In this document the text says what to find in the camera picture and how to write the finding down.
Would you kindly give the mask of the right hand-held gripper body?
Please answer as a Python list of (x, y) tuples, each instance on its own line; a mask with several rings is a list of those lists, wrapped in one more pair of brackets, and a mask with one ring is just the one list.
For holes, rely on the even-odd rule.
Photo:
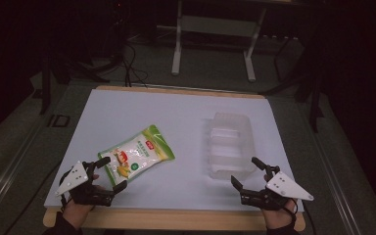
[(306, 189), (282, 172), (279, 166), (259, 164), (258, 168), (265, 171), (268, 181), (265, 187), (259, 191), (245, 189), (242, 184), (239, 184), (242, 205), (268, 211), (279, 211), (284, 209), (288, 201), (292, 199), (314, 200), (314, 197)]

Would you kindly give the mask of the white metal stand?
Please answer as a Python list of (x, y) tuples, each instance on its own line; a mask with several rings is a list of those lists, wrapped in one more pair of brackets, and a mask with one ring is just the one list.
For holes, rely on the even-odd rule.
[(183, 0), (178, 0), (176, 40), (171, 67), (172, 75), (179, 75), (182, 52), (181, 36), (183, 31), (188, 31), (248, 37), (250, 39), (250, 46), (247, 50), (243, 51), (246, 73), (250, 82), (255, 82), (257, 80), (252, 55), (254, 53), (255, 46), (259, 38), (260, 29), (265, 18), (266, 8), (262, 8), (258, 12), (258, 18), (254, 22), (184, 15), (182, 9)]

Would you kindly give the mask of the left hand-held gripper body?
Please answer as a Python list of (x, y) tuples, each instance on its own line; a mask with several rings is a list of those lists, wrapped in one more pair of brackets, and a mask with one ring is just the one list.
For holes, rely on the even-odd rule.
[(69, 193), (77, 204), (109, 207), (115, 196), (113, 191), (100, 189), (93, 184), (96, 162), (77, 162), (61, 178), (55, 195), (67, 204), (65, 193)]

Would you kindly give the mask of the green and white snack bag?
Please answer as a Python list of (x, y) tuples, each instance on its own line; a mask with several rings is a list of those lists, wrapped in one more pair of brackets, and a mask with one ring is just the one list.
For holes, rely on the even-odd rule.
[(114, 186), (123, 180), (131, 181), (155, 164), (175, 159), (155, 125), (150, 125), (131, 138), (99, 152), (98, 157), (108, 157), (111, 160), (105, 170)]

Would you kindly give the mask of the clear plastic container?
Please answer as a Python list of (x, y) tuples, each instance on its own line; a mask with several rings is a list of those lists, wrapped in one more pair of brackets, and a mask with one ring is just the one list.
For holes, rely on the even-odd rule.
[(216, 113), (209, 124), (208, 157), (210, 177), (229, 180), (235, 176), (247, 179), (256, 167), (251, 164), (256, 154), (250, 119), (245, 115)]

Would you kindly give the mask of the person's right hand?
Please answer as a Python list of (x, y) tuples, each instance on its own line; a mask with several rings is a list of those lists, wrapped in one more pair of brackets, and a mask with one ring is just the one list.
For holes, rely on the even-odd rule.
[(289, 199), (282, 210), (268, 211), (262, 210), (264, 221), (267, 229), (279, 229), (288, 225), (293, 226), (294, 217), (292, 213), (295, 210), (296, 200)]

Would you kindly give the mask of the person's left hand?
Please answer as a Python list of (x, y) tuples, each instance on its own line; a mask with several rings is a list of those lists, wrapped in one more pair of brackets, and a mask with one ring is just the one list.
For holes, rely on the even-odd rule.
[(63, 211), (63, 218), (75, 230), (79, 230), (94, 208), (94, 205), (77, 204), (73, 198), (69, 198)]

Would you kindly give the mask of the black floor bracket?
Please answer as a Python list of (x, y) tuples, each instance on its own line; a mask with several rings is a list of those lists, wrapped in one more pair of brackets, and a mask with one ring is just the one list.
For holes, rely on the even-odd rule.
[(47, 126), (48, 127), (67, 127), (71, 121), (69, 116), (51, 115)]

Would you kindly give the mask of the white table mat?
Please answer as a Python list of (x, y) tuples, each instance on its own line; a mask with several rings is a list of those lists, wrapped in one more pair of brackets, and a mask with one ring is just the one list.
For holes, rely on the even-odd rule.
[(92, 162), (99, 152), (149, 125), (170, 146), (174, 160), (148, 168), (115, 196), (116, 208), (241, 211), (238, 191), (209, 174), (209, 121), (217, 113), (247, 116), (255, 155), (268, 165), (292, 172), (270, 104), (265, 99), (151, 92), (94, 90), (75, 129), (58, 173), (76, 162)]

